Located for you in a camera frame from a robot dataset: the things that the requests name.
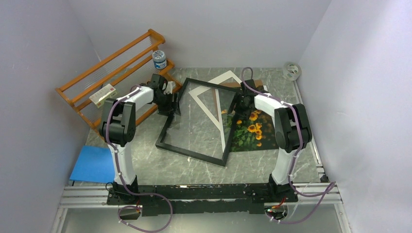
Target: blue folder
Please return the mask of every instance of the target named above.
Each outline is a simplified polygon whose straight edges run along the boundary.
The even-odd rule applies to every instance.
[[[83,146],[71,173],[73,181],[97,183],[113,182],[115,169],[112,154],[108,148]]]

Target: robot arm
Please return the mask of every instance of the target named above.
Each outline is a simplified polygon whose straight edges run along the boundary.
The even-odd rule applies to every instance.
[[[108,122],[108,117],[113,105],[122,98],[107,99],[103,105],[102,120],[99,125],[99,133],[107,142],[105,135],[106,128],[109,126],[109,139],[115,146],[109,147],[112,153],[113,163],[115,163],[115,150],[118,153],[119,166],[122,172],[123,179],[126,185],[130,185],[133,189],[133,183],[137,185],[136,173],[132,166],[132,153],[130,144],[135,136],[136,131],[136,111],[148,103],[155,103],[158,106],[158,113],[161,115],[168,115],[170,113],[180,114],[179,102],[177,94],[172,94],[174,82],[168,82],[164,77],[153,74],[152,78],[146,84],[139,87],[137,94],[132,91],[128,95],[129,98],[117,104],[113,110],[112,117]],[[121,179],[119,171],[115,167],[115,177],[113,188],[121,189]]]
[[[253,80],[246,80],[245,82],[248,86],[256,89]],[[256,108],[272,117],[273,125],[275,127],[276,143],[279,145],[279,154],[275,169],[272,172],[272,179],[276,185],[288,184],[288,175],[291,169],[293,156],[299,148],[297,127],[296,124],[291,122],[294,121],[292,111],[274,99],[263,95],[257,95],[255,92],[246,88],[243,83],[241,83],[241,89],[242,92],[234,97],[229,112],[235,110],[236,114],[240,117],[249,118],[250,113]],[[300,130],[304,141],[303,148],[305,148],[307,143],[312,140],[308,116],[304,105],[295,104],[293,105],[293,108],[298,114]]]

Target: white backdrop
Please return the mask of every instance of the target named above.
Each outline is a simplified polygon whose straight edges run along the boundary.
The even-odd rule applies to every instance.
[[[152,28],[177,67],[299,61],[330,0],[69,0],[103,59]]]
[[[412,3],[333,0],[298,84],[354,233],[412,229]]]
[[[99,60],[65,0],[2,0],[0,22],[0,232],[48,233],[89,128],[54,89]]]

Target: white box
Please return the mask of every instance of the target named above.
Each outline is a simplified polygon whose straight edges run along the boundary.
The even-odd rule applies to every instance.
[[[117,95],[117,90],[110,84],[107,84],[102,89],[94,93],[89,99],[96,105],[97,108],[103,106],[104,101],[108,98],[113,98]]]

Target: black rectangular frame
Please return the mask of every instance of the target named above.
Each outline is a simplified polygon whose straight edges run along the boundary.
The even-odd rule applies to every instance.
[[[239,93],[240,90],[232,88],[232,87],[227,87],[227,86],[223,86],[223,85],[218,85],[218,84],[214,84],[214,83],[208,83],[205,81],[201,81],[201,80],[196,80],[196,79],[191,79],[191,78],[186,78],[185,83],[183,84],[182,88],[179,91],[179,100],[180,98],[183,96],[183,93],[187,87],[187,85],[189,83],[196,83],[202,86],[206,86],[206,87],[210,87],[210,88],[214,88],[214,89],[219,89],[219,90],[226,90],[226,91],[233,91],[234,93]],[[232,122],[236,122],[238,120],[238,116],[237,114],[235,114],[232,118]],[[229,157],[229,153],[230,153],[230,145],[232,144],[232,138],[233,138],[233,134],[236,130],[236,127],[231,127],[230,128],[230,132],[229,132],[229,136],[226,139],[225,142],[225,148],[223,151],[223,155],[222,155],[222,159],[217,159],[205,154],[201,154],[198,152],[194,152],[191,150],[187,150],[187,149],[183,149],[180,147],[176,147],[176,146],[172,146],[170,144],[167,144],[164,142],[165,138],[166,138],[166,134],[167,134],[167,129],[170,127],[170,125],[172,124],[172,121],[174,119],[174,114],[170,114],[166,120],[165,125],[162,128],[162,131],[160,132],[159,138],[156,141],[156,147],[159,149],[164,149],[164,150],[169,150],[175,153],[179,153],[182,155],[186,155],[195,159],[200,159],[209,163],[213,163],[216,165],[220,165],[220,166],[226,166],[226,162],[227,159]]]

